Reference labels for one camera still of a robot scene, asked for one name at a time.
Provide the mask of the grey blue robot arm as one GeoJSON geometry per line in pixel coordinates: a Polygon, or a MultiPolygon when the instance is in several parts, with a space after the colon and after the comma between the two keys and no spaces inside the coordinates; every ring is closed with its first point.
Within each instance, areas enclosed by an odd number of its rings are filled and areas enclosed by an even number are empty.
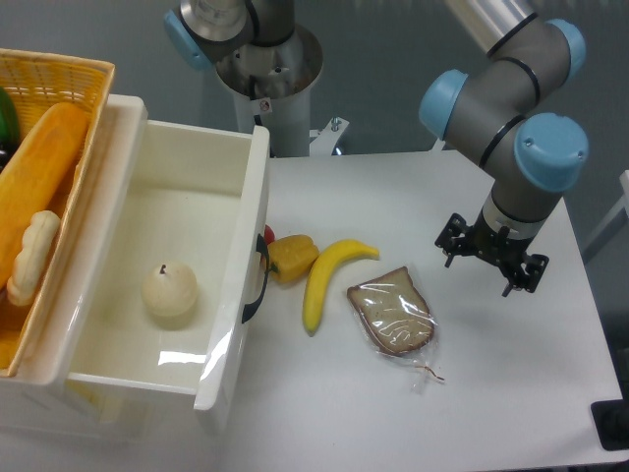
{"type": "MultiPolygon", "coordinates": [[[[421,123],[493,179],[473,224],[450,217],[436,239],[448,259],[496,266],[508,291],[534,292],[548,259],[529,246],[578,180],[589,141],[572,119],[539,103],[581,69],[586,44],[562,20],[542,21],[526,1],[451,1],[448,10],[489,59],[471,77],[450,70],[428,87],[421,123]]],[[[213,68],[232,94],[239,128],[263,127],[276,157],[306,156],[310,92],[322,70],[318,40],[290,1],[182,1],[164,28],[194,69],[213,68]]]]}

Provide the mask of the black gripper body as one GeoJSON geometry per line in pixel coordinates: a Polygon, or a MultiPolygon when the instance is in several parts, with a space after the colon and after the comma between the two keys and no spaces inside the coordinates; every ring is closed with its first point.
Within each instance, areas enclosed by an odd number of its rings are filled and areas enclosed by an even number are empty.
{"type": "Polygon", "coordinates": [[[458,213],[453,213],[434,244],[443,254],[452,253],[454,258],[476,257],[499,269],[506,278],[516,279],[516,291],[534,293],[543,277],[549,257],[543,254],[528,254],[534,238],[515,239],[510,229],[502,225],[491,229],[480,213],[473,225],[458,213]]]}

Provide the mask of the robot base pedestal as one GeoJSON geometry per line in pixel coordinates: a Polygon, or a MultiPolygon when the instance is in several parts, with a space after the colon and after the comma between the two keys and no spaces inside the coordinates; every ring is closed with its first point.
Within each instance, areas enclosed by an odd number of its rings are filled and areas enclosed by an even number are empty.
{"type": "Polygon", "coordinates": [[[322,65],[318,40],[296,25],[283,43],[246,44],[218,62],[215,71],[233,98],[238,130],[266,128],[272,156],[339,155],[349,122],[334,116],[320,129],[311,126],[311,92],[322,65]]]}

